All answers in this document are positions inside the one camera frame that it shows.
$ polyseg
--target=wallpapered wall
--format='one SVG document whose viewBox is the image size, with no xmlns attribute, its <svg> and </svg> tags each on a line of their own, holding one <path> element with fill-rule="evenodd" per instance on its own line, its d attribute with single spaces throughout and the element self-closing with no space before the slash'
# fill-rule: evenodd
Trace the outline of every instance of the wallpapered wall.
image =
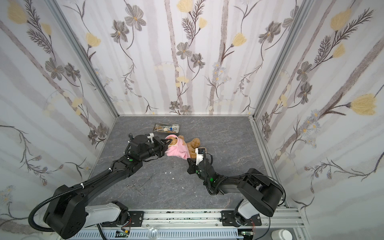
<svg viewBox="0 0 384 240">
<path fill-rule="evenodd" d="M 114 117 L 44 1 L 0 6 L 0 238 L 36 239 L 29 212 L 89 177 Z"/>
<path fill-rule="evenodd" d="M 58 0 L 120 114 L 253 114 L 296 0 Z"/>
<path fill-rule="evenodd" d="M 383 12 L 315 1 L 257 117 L 314 240 L 384 234 Z"/>
</svg>

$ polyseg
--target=black robotic arm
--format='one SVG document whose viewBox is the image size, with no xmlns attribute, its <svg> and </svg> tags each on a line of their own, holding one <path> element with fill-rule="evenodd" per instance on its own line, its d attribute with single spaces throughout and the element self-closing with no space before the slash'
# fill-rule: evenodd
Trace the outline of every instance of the black robotic arm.
<svg viewBox="0 0 384 240">
<path fill-rule="evenodd" d="M 109 169 L 72 187 L 60 186 L 53 197 L 37 205 L 28 217 L 31 227 L 44 232 L 55 231 L 63 239 L 68 239 L 82 228 L 96 223 L 124 225 L 129 220 L 129 213 L 123 204 L 117 201 L 101 206 L 88 207 L 88 204 L 115 183 L 137 172 L 146 159 L 153 156 L 163 157 L 171 142 L 170 139 L 160 139 L 153 134 L 137 135 L 135 138 L 130 134 L 129 137 L 124 155 L 112 162 Z M 273 215 L 283 195 L 280 186 L 252 168 L 239 176 L 226 177 L 217 174 L 207 161 L 205 149 L 198 149 L 198 158 L 198 163 L 196 159 L 188 159 L 188 173 L 197 174 L 211 195 L 239 192 L 249 201 L 248 205 L 243 204 L 244 209 L 251 207 L 266 216 Z M 49 206 L 43 220 L 51 228 L 41 227 L 33 219 L 37 210 L 47 203 Z M 240 212 L 237 222 L 242 224 L 247 218 L 247 214 Z"/>
</svg>

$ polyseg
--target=pink shirt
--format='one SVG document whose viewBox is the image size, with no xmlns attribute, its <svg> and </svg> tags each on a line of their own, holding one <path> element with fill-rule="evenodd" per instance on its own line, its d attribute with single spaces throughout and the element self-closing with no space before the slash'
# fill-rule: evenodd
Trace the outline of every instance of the pink shirt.
<svg viewBox="0 0 384 240">
<path fill-rule="evenodd" d="M 166 150 L 167 156 L 176 156 L 183 159 L 190 158 L 191 156 L 189 154 L 187 144 L 184 142 L 184 140 L 173 134 L 168 135 L 166 139 L 169 139 L 170 137 L 177 138 L 177 143 L 175 145 L 168 145 L 168 149 Z"/>
</svg>

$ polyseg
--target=gray marble tabletop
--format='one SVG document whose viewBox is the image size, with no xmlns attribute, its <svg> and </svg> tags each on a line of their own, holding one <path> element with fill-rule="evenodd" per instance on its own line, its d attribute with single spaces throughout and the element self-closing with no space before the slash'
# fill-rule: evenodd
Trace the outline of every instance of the gray marble tabletop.
<svg viewBox="0 0 384 240">
<path fill-rule="evenodd" d="M 219 174 L 237 175 L 249 168 L 266 173 L 247 117 L 126 116 L 118 117 L 91 176 L 123 155 L 129 133 L 151 133 L 156 122 L 179 124 L 186 142 L 200 138 L 201 146 L 214 156 L 213 166 Z M 203 181 L 195 174 L 189 175 L 187 168 L 187 161 L 178 157 L 145 162 L 133 176 L 104 191 L 91 205 L 118 200 L 130 209 L 225 209 L 235 208 L 243 198 L 237 193 L 210 196 Z"/>
</svg>

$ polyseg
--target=brown teddy bear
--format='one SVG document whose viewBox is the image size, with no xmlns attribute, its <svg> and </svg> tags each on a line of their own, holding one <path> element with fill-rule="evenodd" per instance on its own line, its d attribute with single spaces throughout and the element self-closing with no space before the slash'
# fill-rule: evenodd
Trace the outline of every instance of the brown teddy bear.
<svg viewBox="0 0 384 240">
<path fill-rule="evenodd" d="M 184 136 L 179 136 L 179 138 L 184 141 Z M 169 139 L 172 139 L 172 142 L 169 145 L 175 145 L 177 143 L 177 138 L 169 137 Z M 187 142 L 187 147 L 191 158 L 196 158 L 195 148 L 200 147 L 200 139 L 194 138 L 192 141 Z"/>
</svg>

